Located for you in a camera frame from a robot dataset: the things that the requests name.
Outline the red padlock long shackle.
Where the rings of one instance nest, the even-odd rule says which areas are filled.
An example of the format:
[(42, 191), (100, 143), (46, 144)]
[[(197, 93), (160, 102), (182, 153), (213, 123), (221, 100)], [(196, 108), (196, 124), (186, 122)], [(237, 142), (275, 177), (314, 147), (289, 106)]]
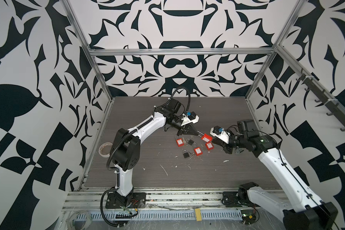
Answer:
[(207, 150), (212, 150), (212, 149), (214, 149), (214, 145), (212, 144), (212, 142), (207, 142), (207, 143), (205, 143), (205, 146), (206, 146)]

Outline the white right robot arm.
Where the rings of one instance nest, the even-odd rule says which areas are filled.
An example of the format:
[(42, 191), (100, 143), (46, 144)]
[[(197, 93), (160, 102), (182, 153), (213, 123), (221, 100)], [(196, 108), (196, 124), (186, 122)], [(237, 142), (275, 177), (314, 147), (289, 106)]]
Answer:
[(259, 206), (278, 218), (287, 230), (330, 230), (336, 226), (338, 210), (331, 202), (325, 203), (313, 192), (284, 158), (278, 143), (269, 135), (259, 131), (253, 120), (237, 123), (237, 131), (220, 126), (211, 128), (213, 143), (223, 147), (225, 153), (248, 150), (271, 172), (288, 202), (262, 189), (254, 182), (242, 184), (237, 197), (224, 195), (223, 205), (234, 202)]

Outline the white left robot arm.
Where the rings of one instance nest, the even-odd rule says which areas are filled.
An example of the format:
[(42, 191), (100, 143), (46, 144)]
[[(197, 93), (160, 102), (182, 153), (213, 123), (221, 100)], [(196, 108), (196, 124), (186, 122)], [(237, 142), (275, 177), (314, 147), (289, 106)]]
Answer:
[(106, 208), (131, 205), (134, 192), (133, 168), (140, 159), (142, 143), (155, 131), (169, 125), (177, 129), (178, 136), (199, 134), (194, 127), (199, 116), (187, 109), (181, 115), (177, 114), (181, 106), (182, 103), (170, 98), (166, 103), (154, 106), (152, 114), (140, 124), (118, 130), (106, 162), (106, 168), (114, 171), (117, 179), (116, 186), (106, 193)]

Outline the small black padlock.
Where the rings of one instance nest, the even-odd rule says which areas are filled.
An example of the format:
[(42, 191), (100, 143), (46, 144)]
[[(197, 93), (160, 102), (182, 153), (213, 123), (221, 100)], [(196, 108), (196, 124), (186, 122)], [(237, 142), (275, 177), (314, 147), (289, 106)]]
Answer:
[(190, 157), (190, 154), (189, 154), (189, 152), (187, 151), (187, 150), (183, 150), (183, 157), (185, 158), (185, 159), (187, 159), (187, 158), (189, 158)]
[(186, 139), (186, 143), (192, 146), (195, 142), (191, 139)]

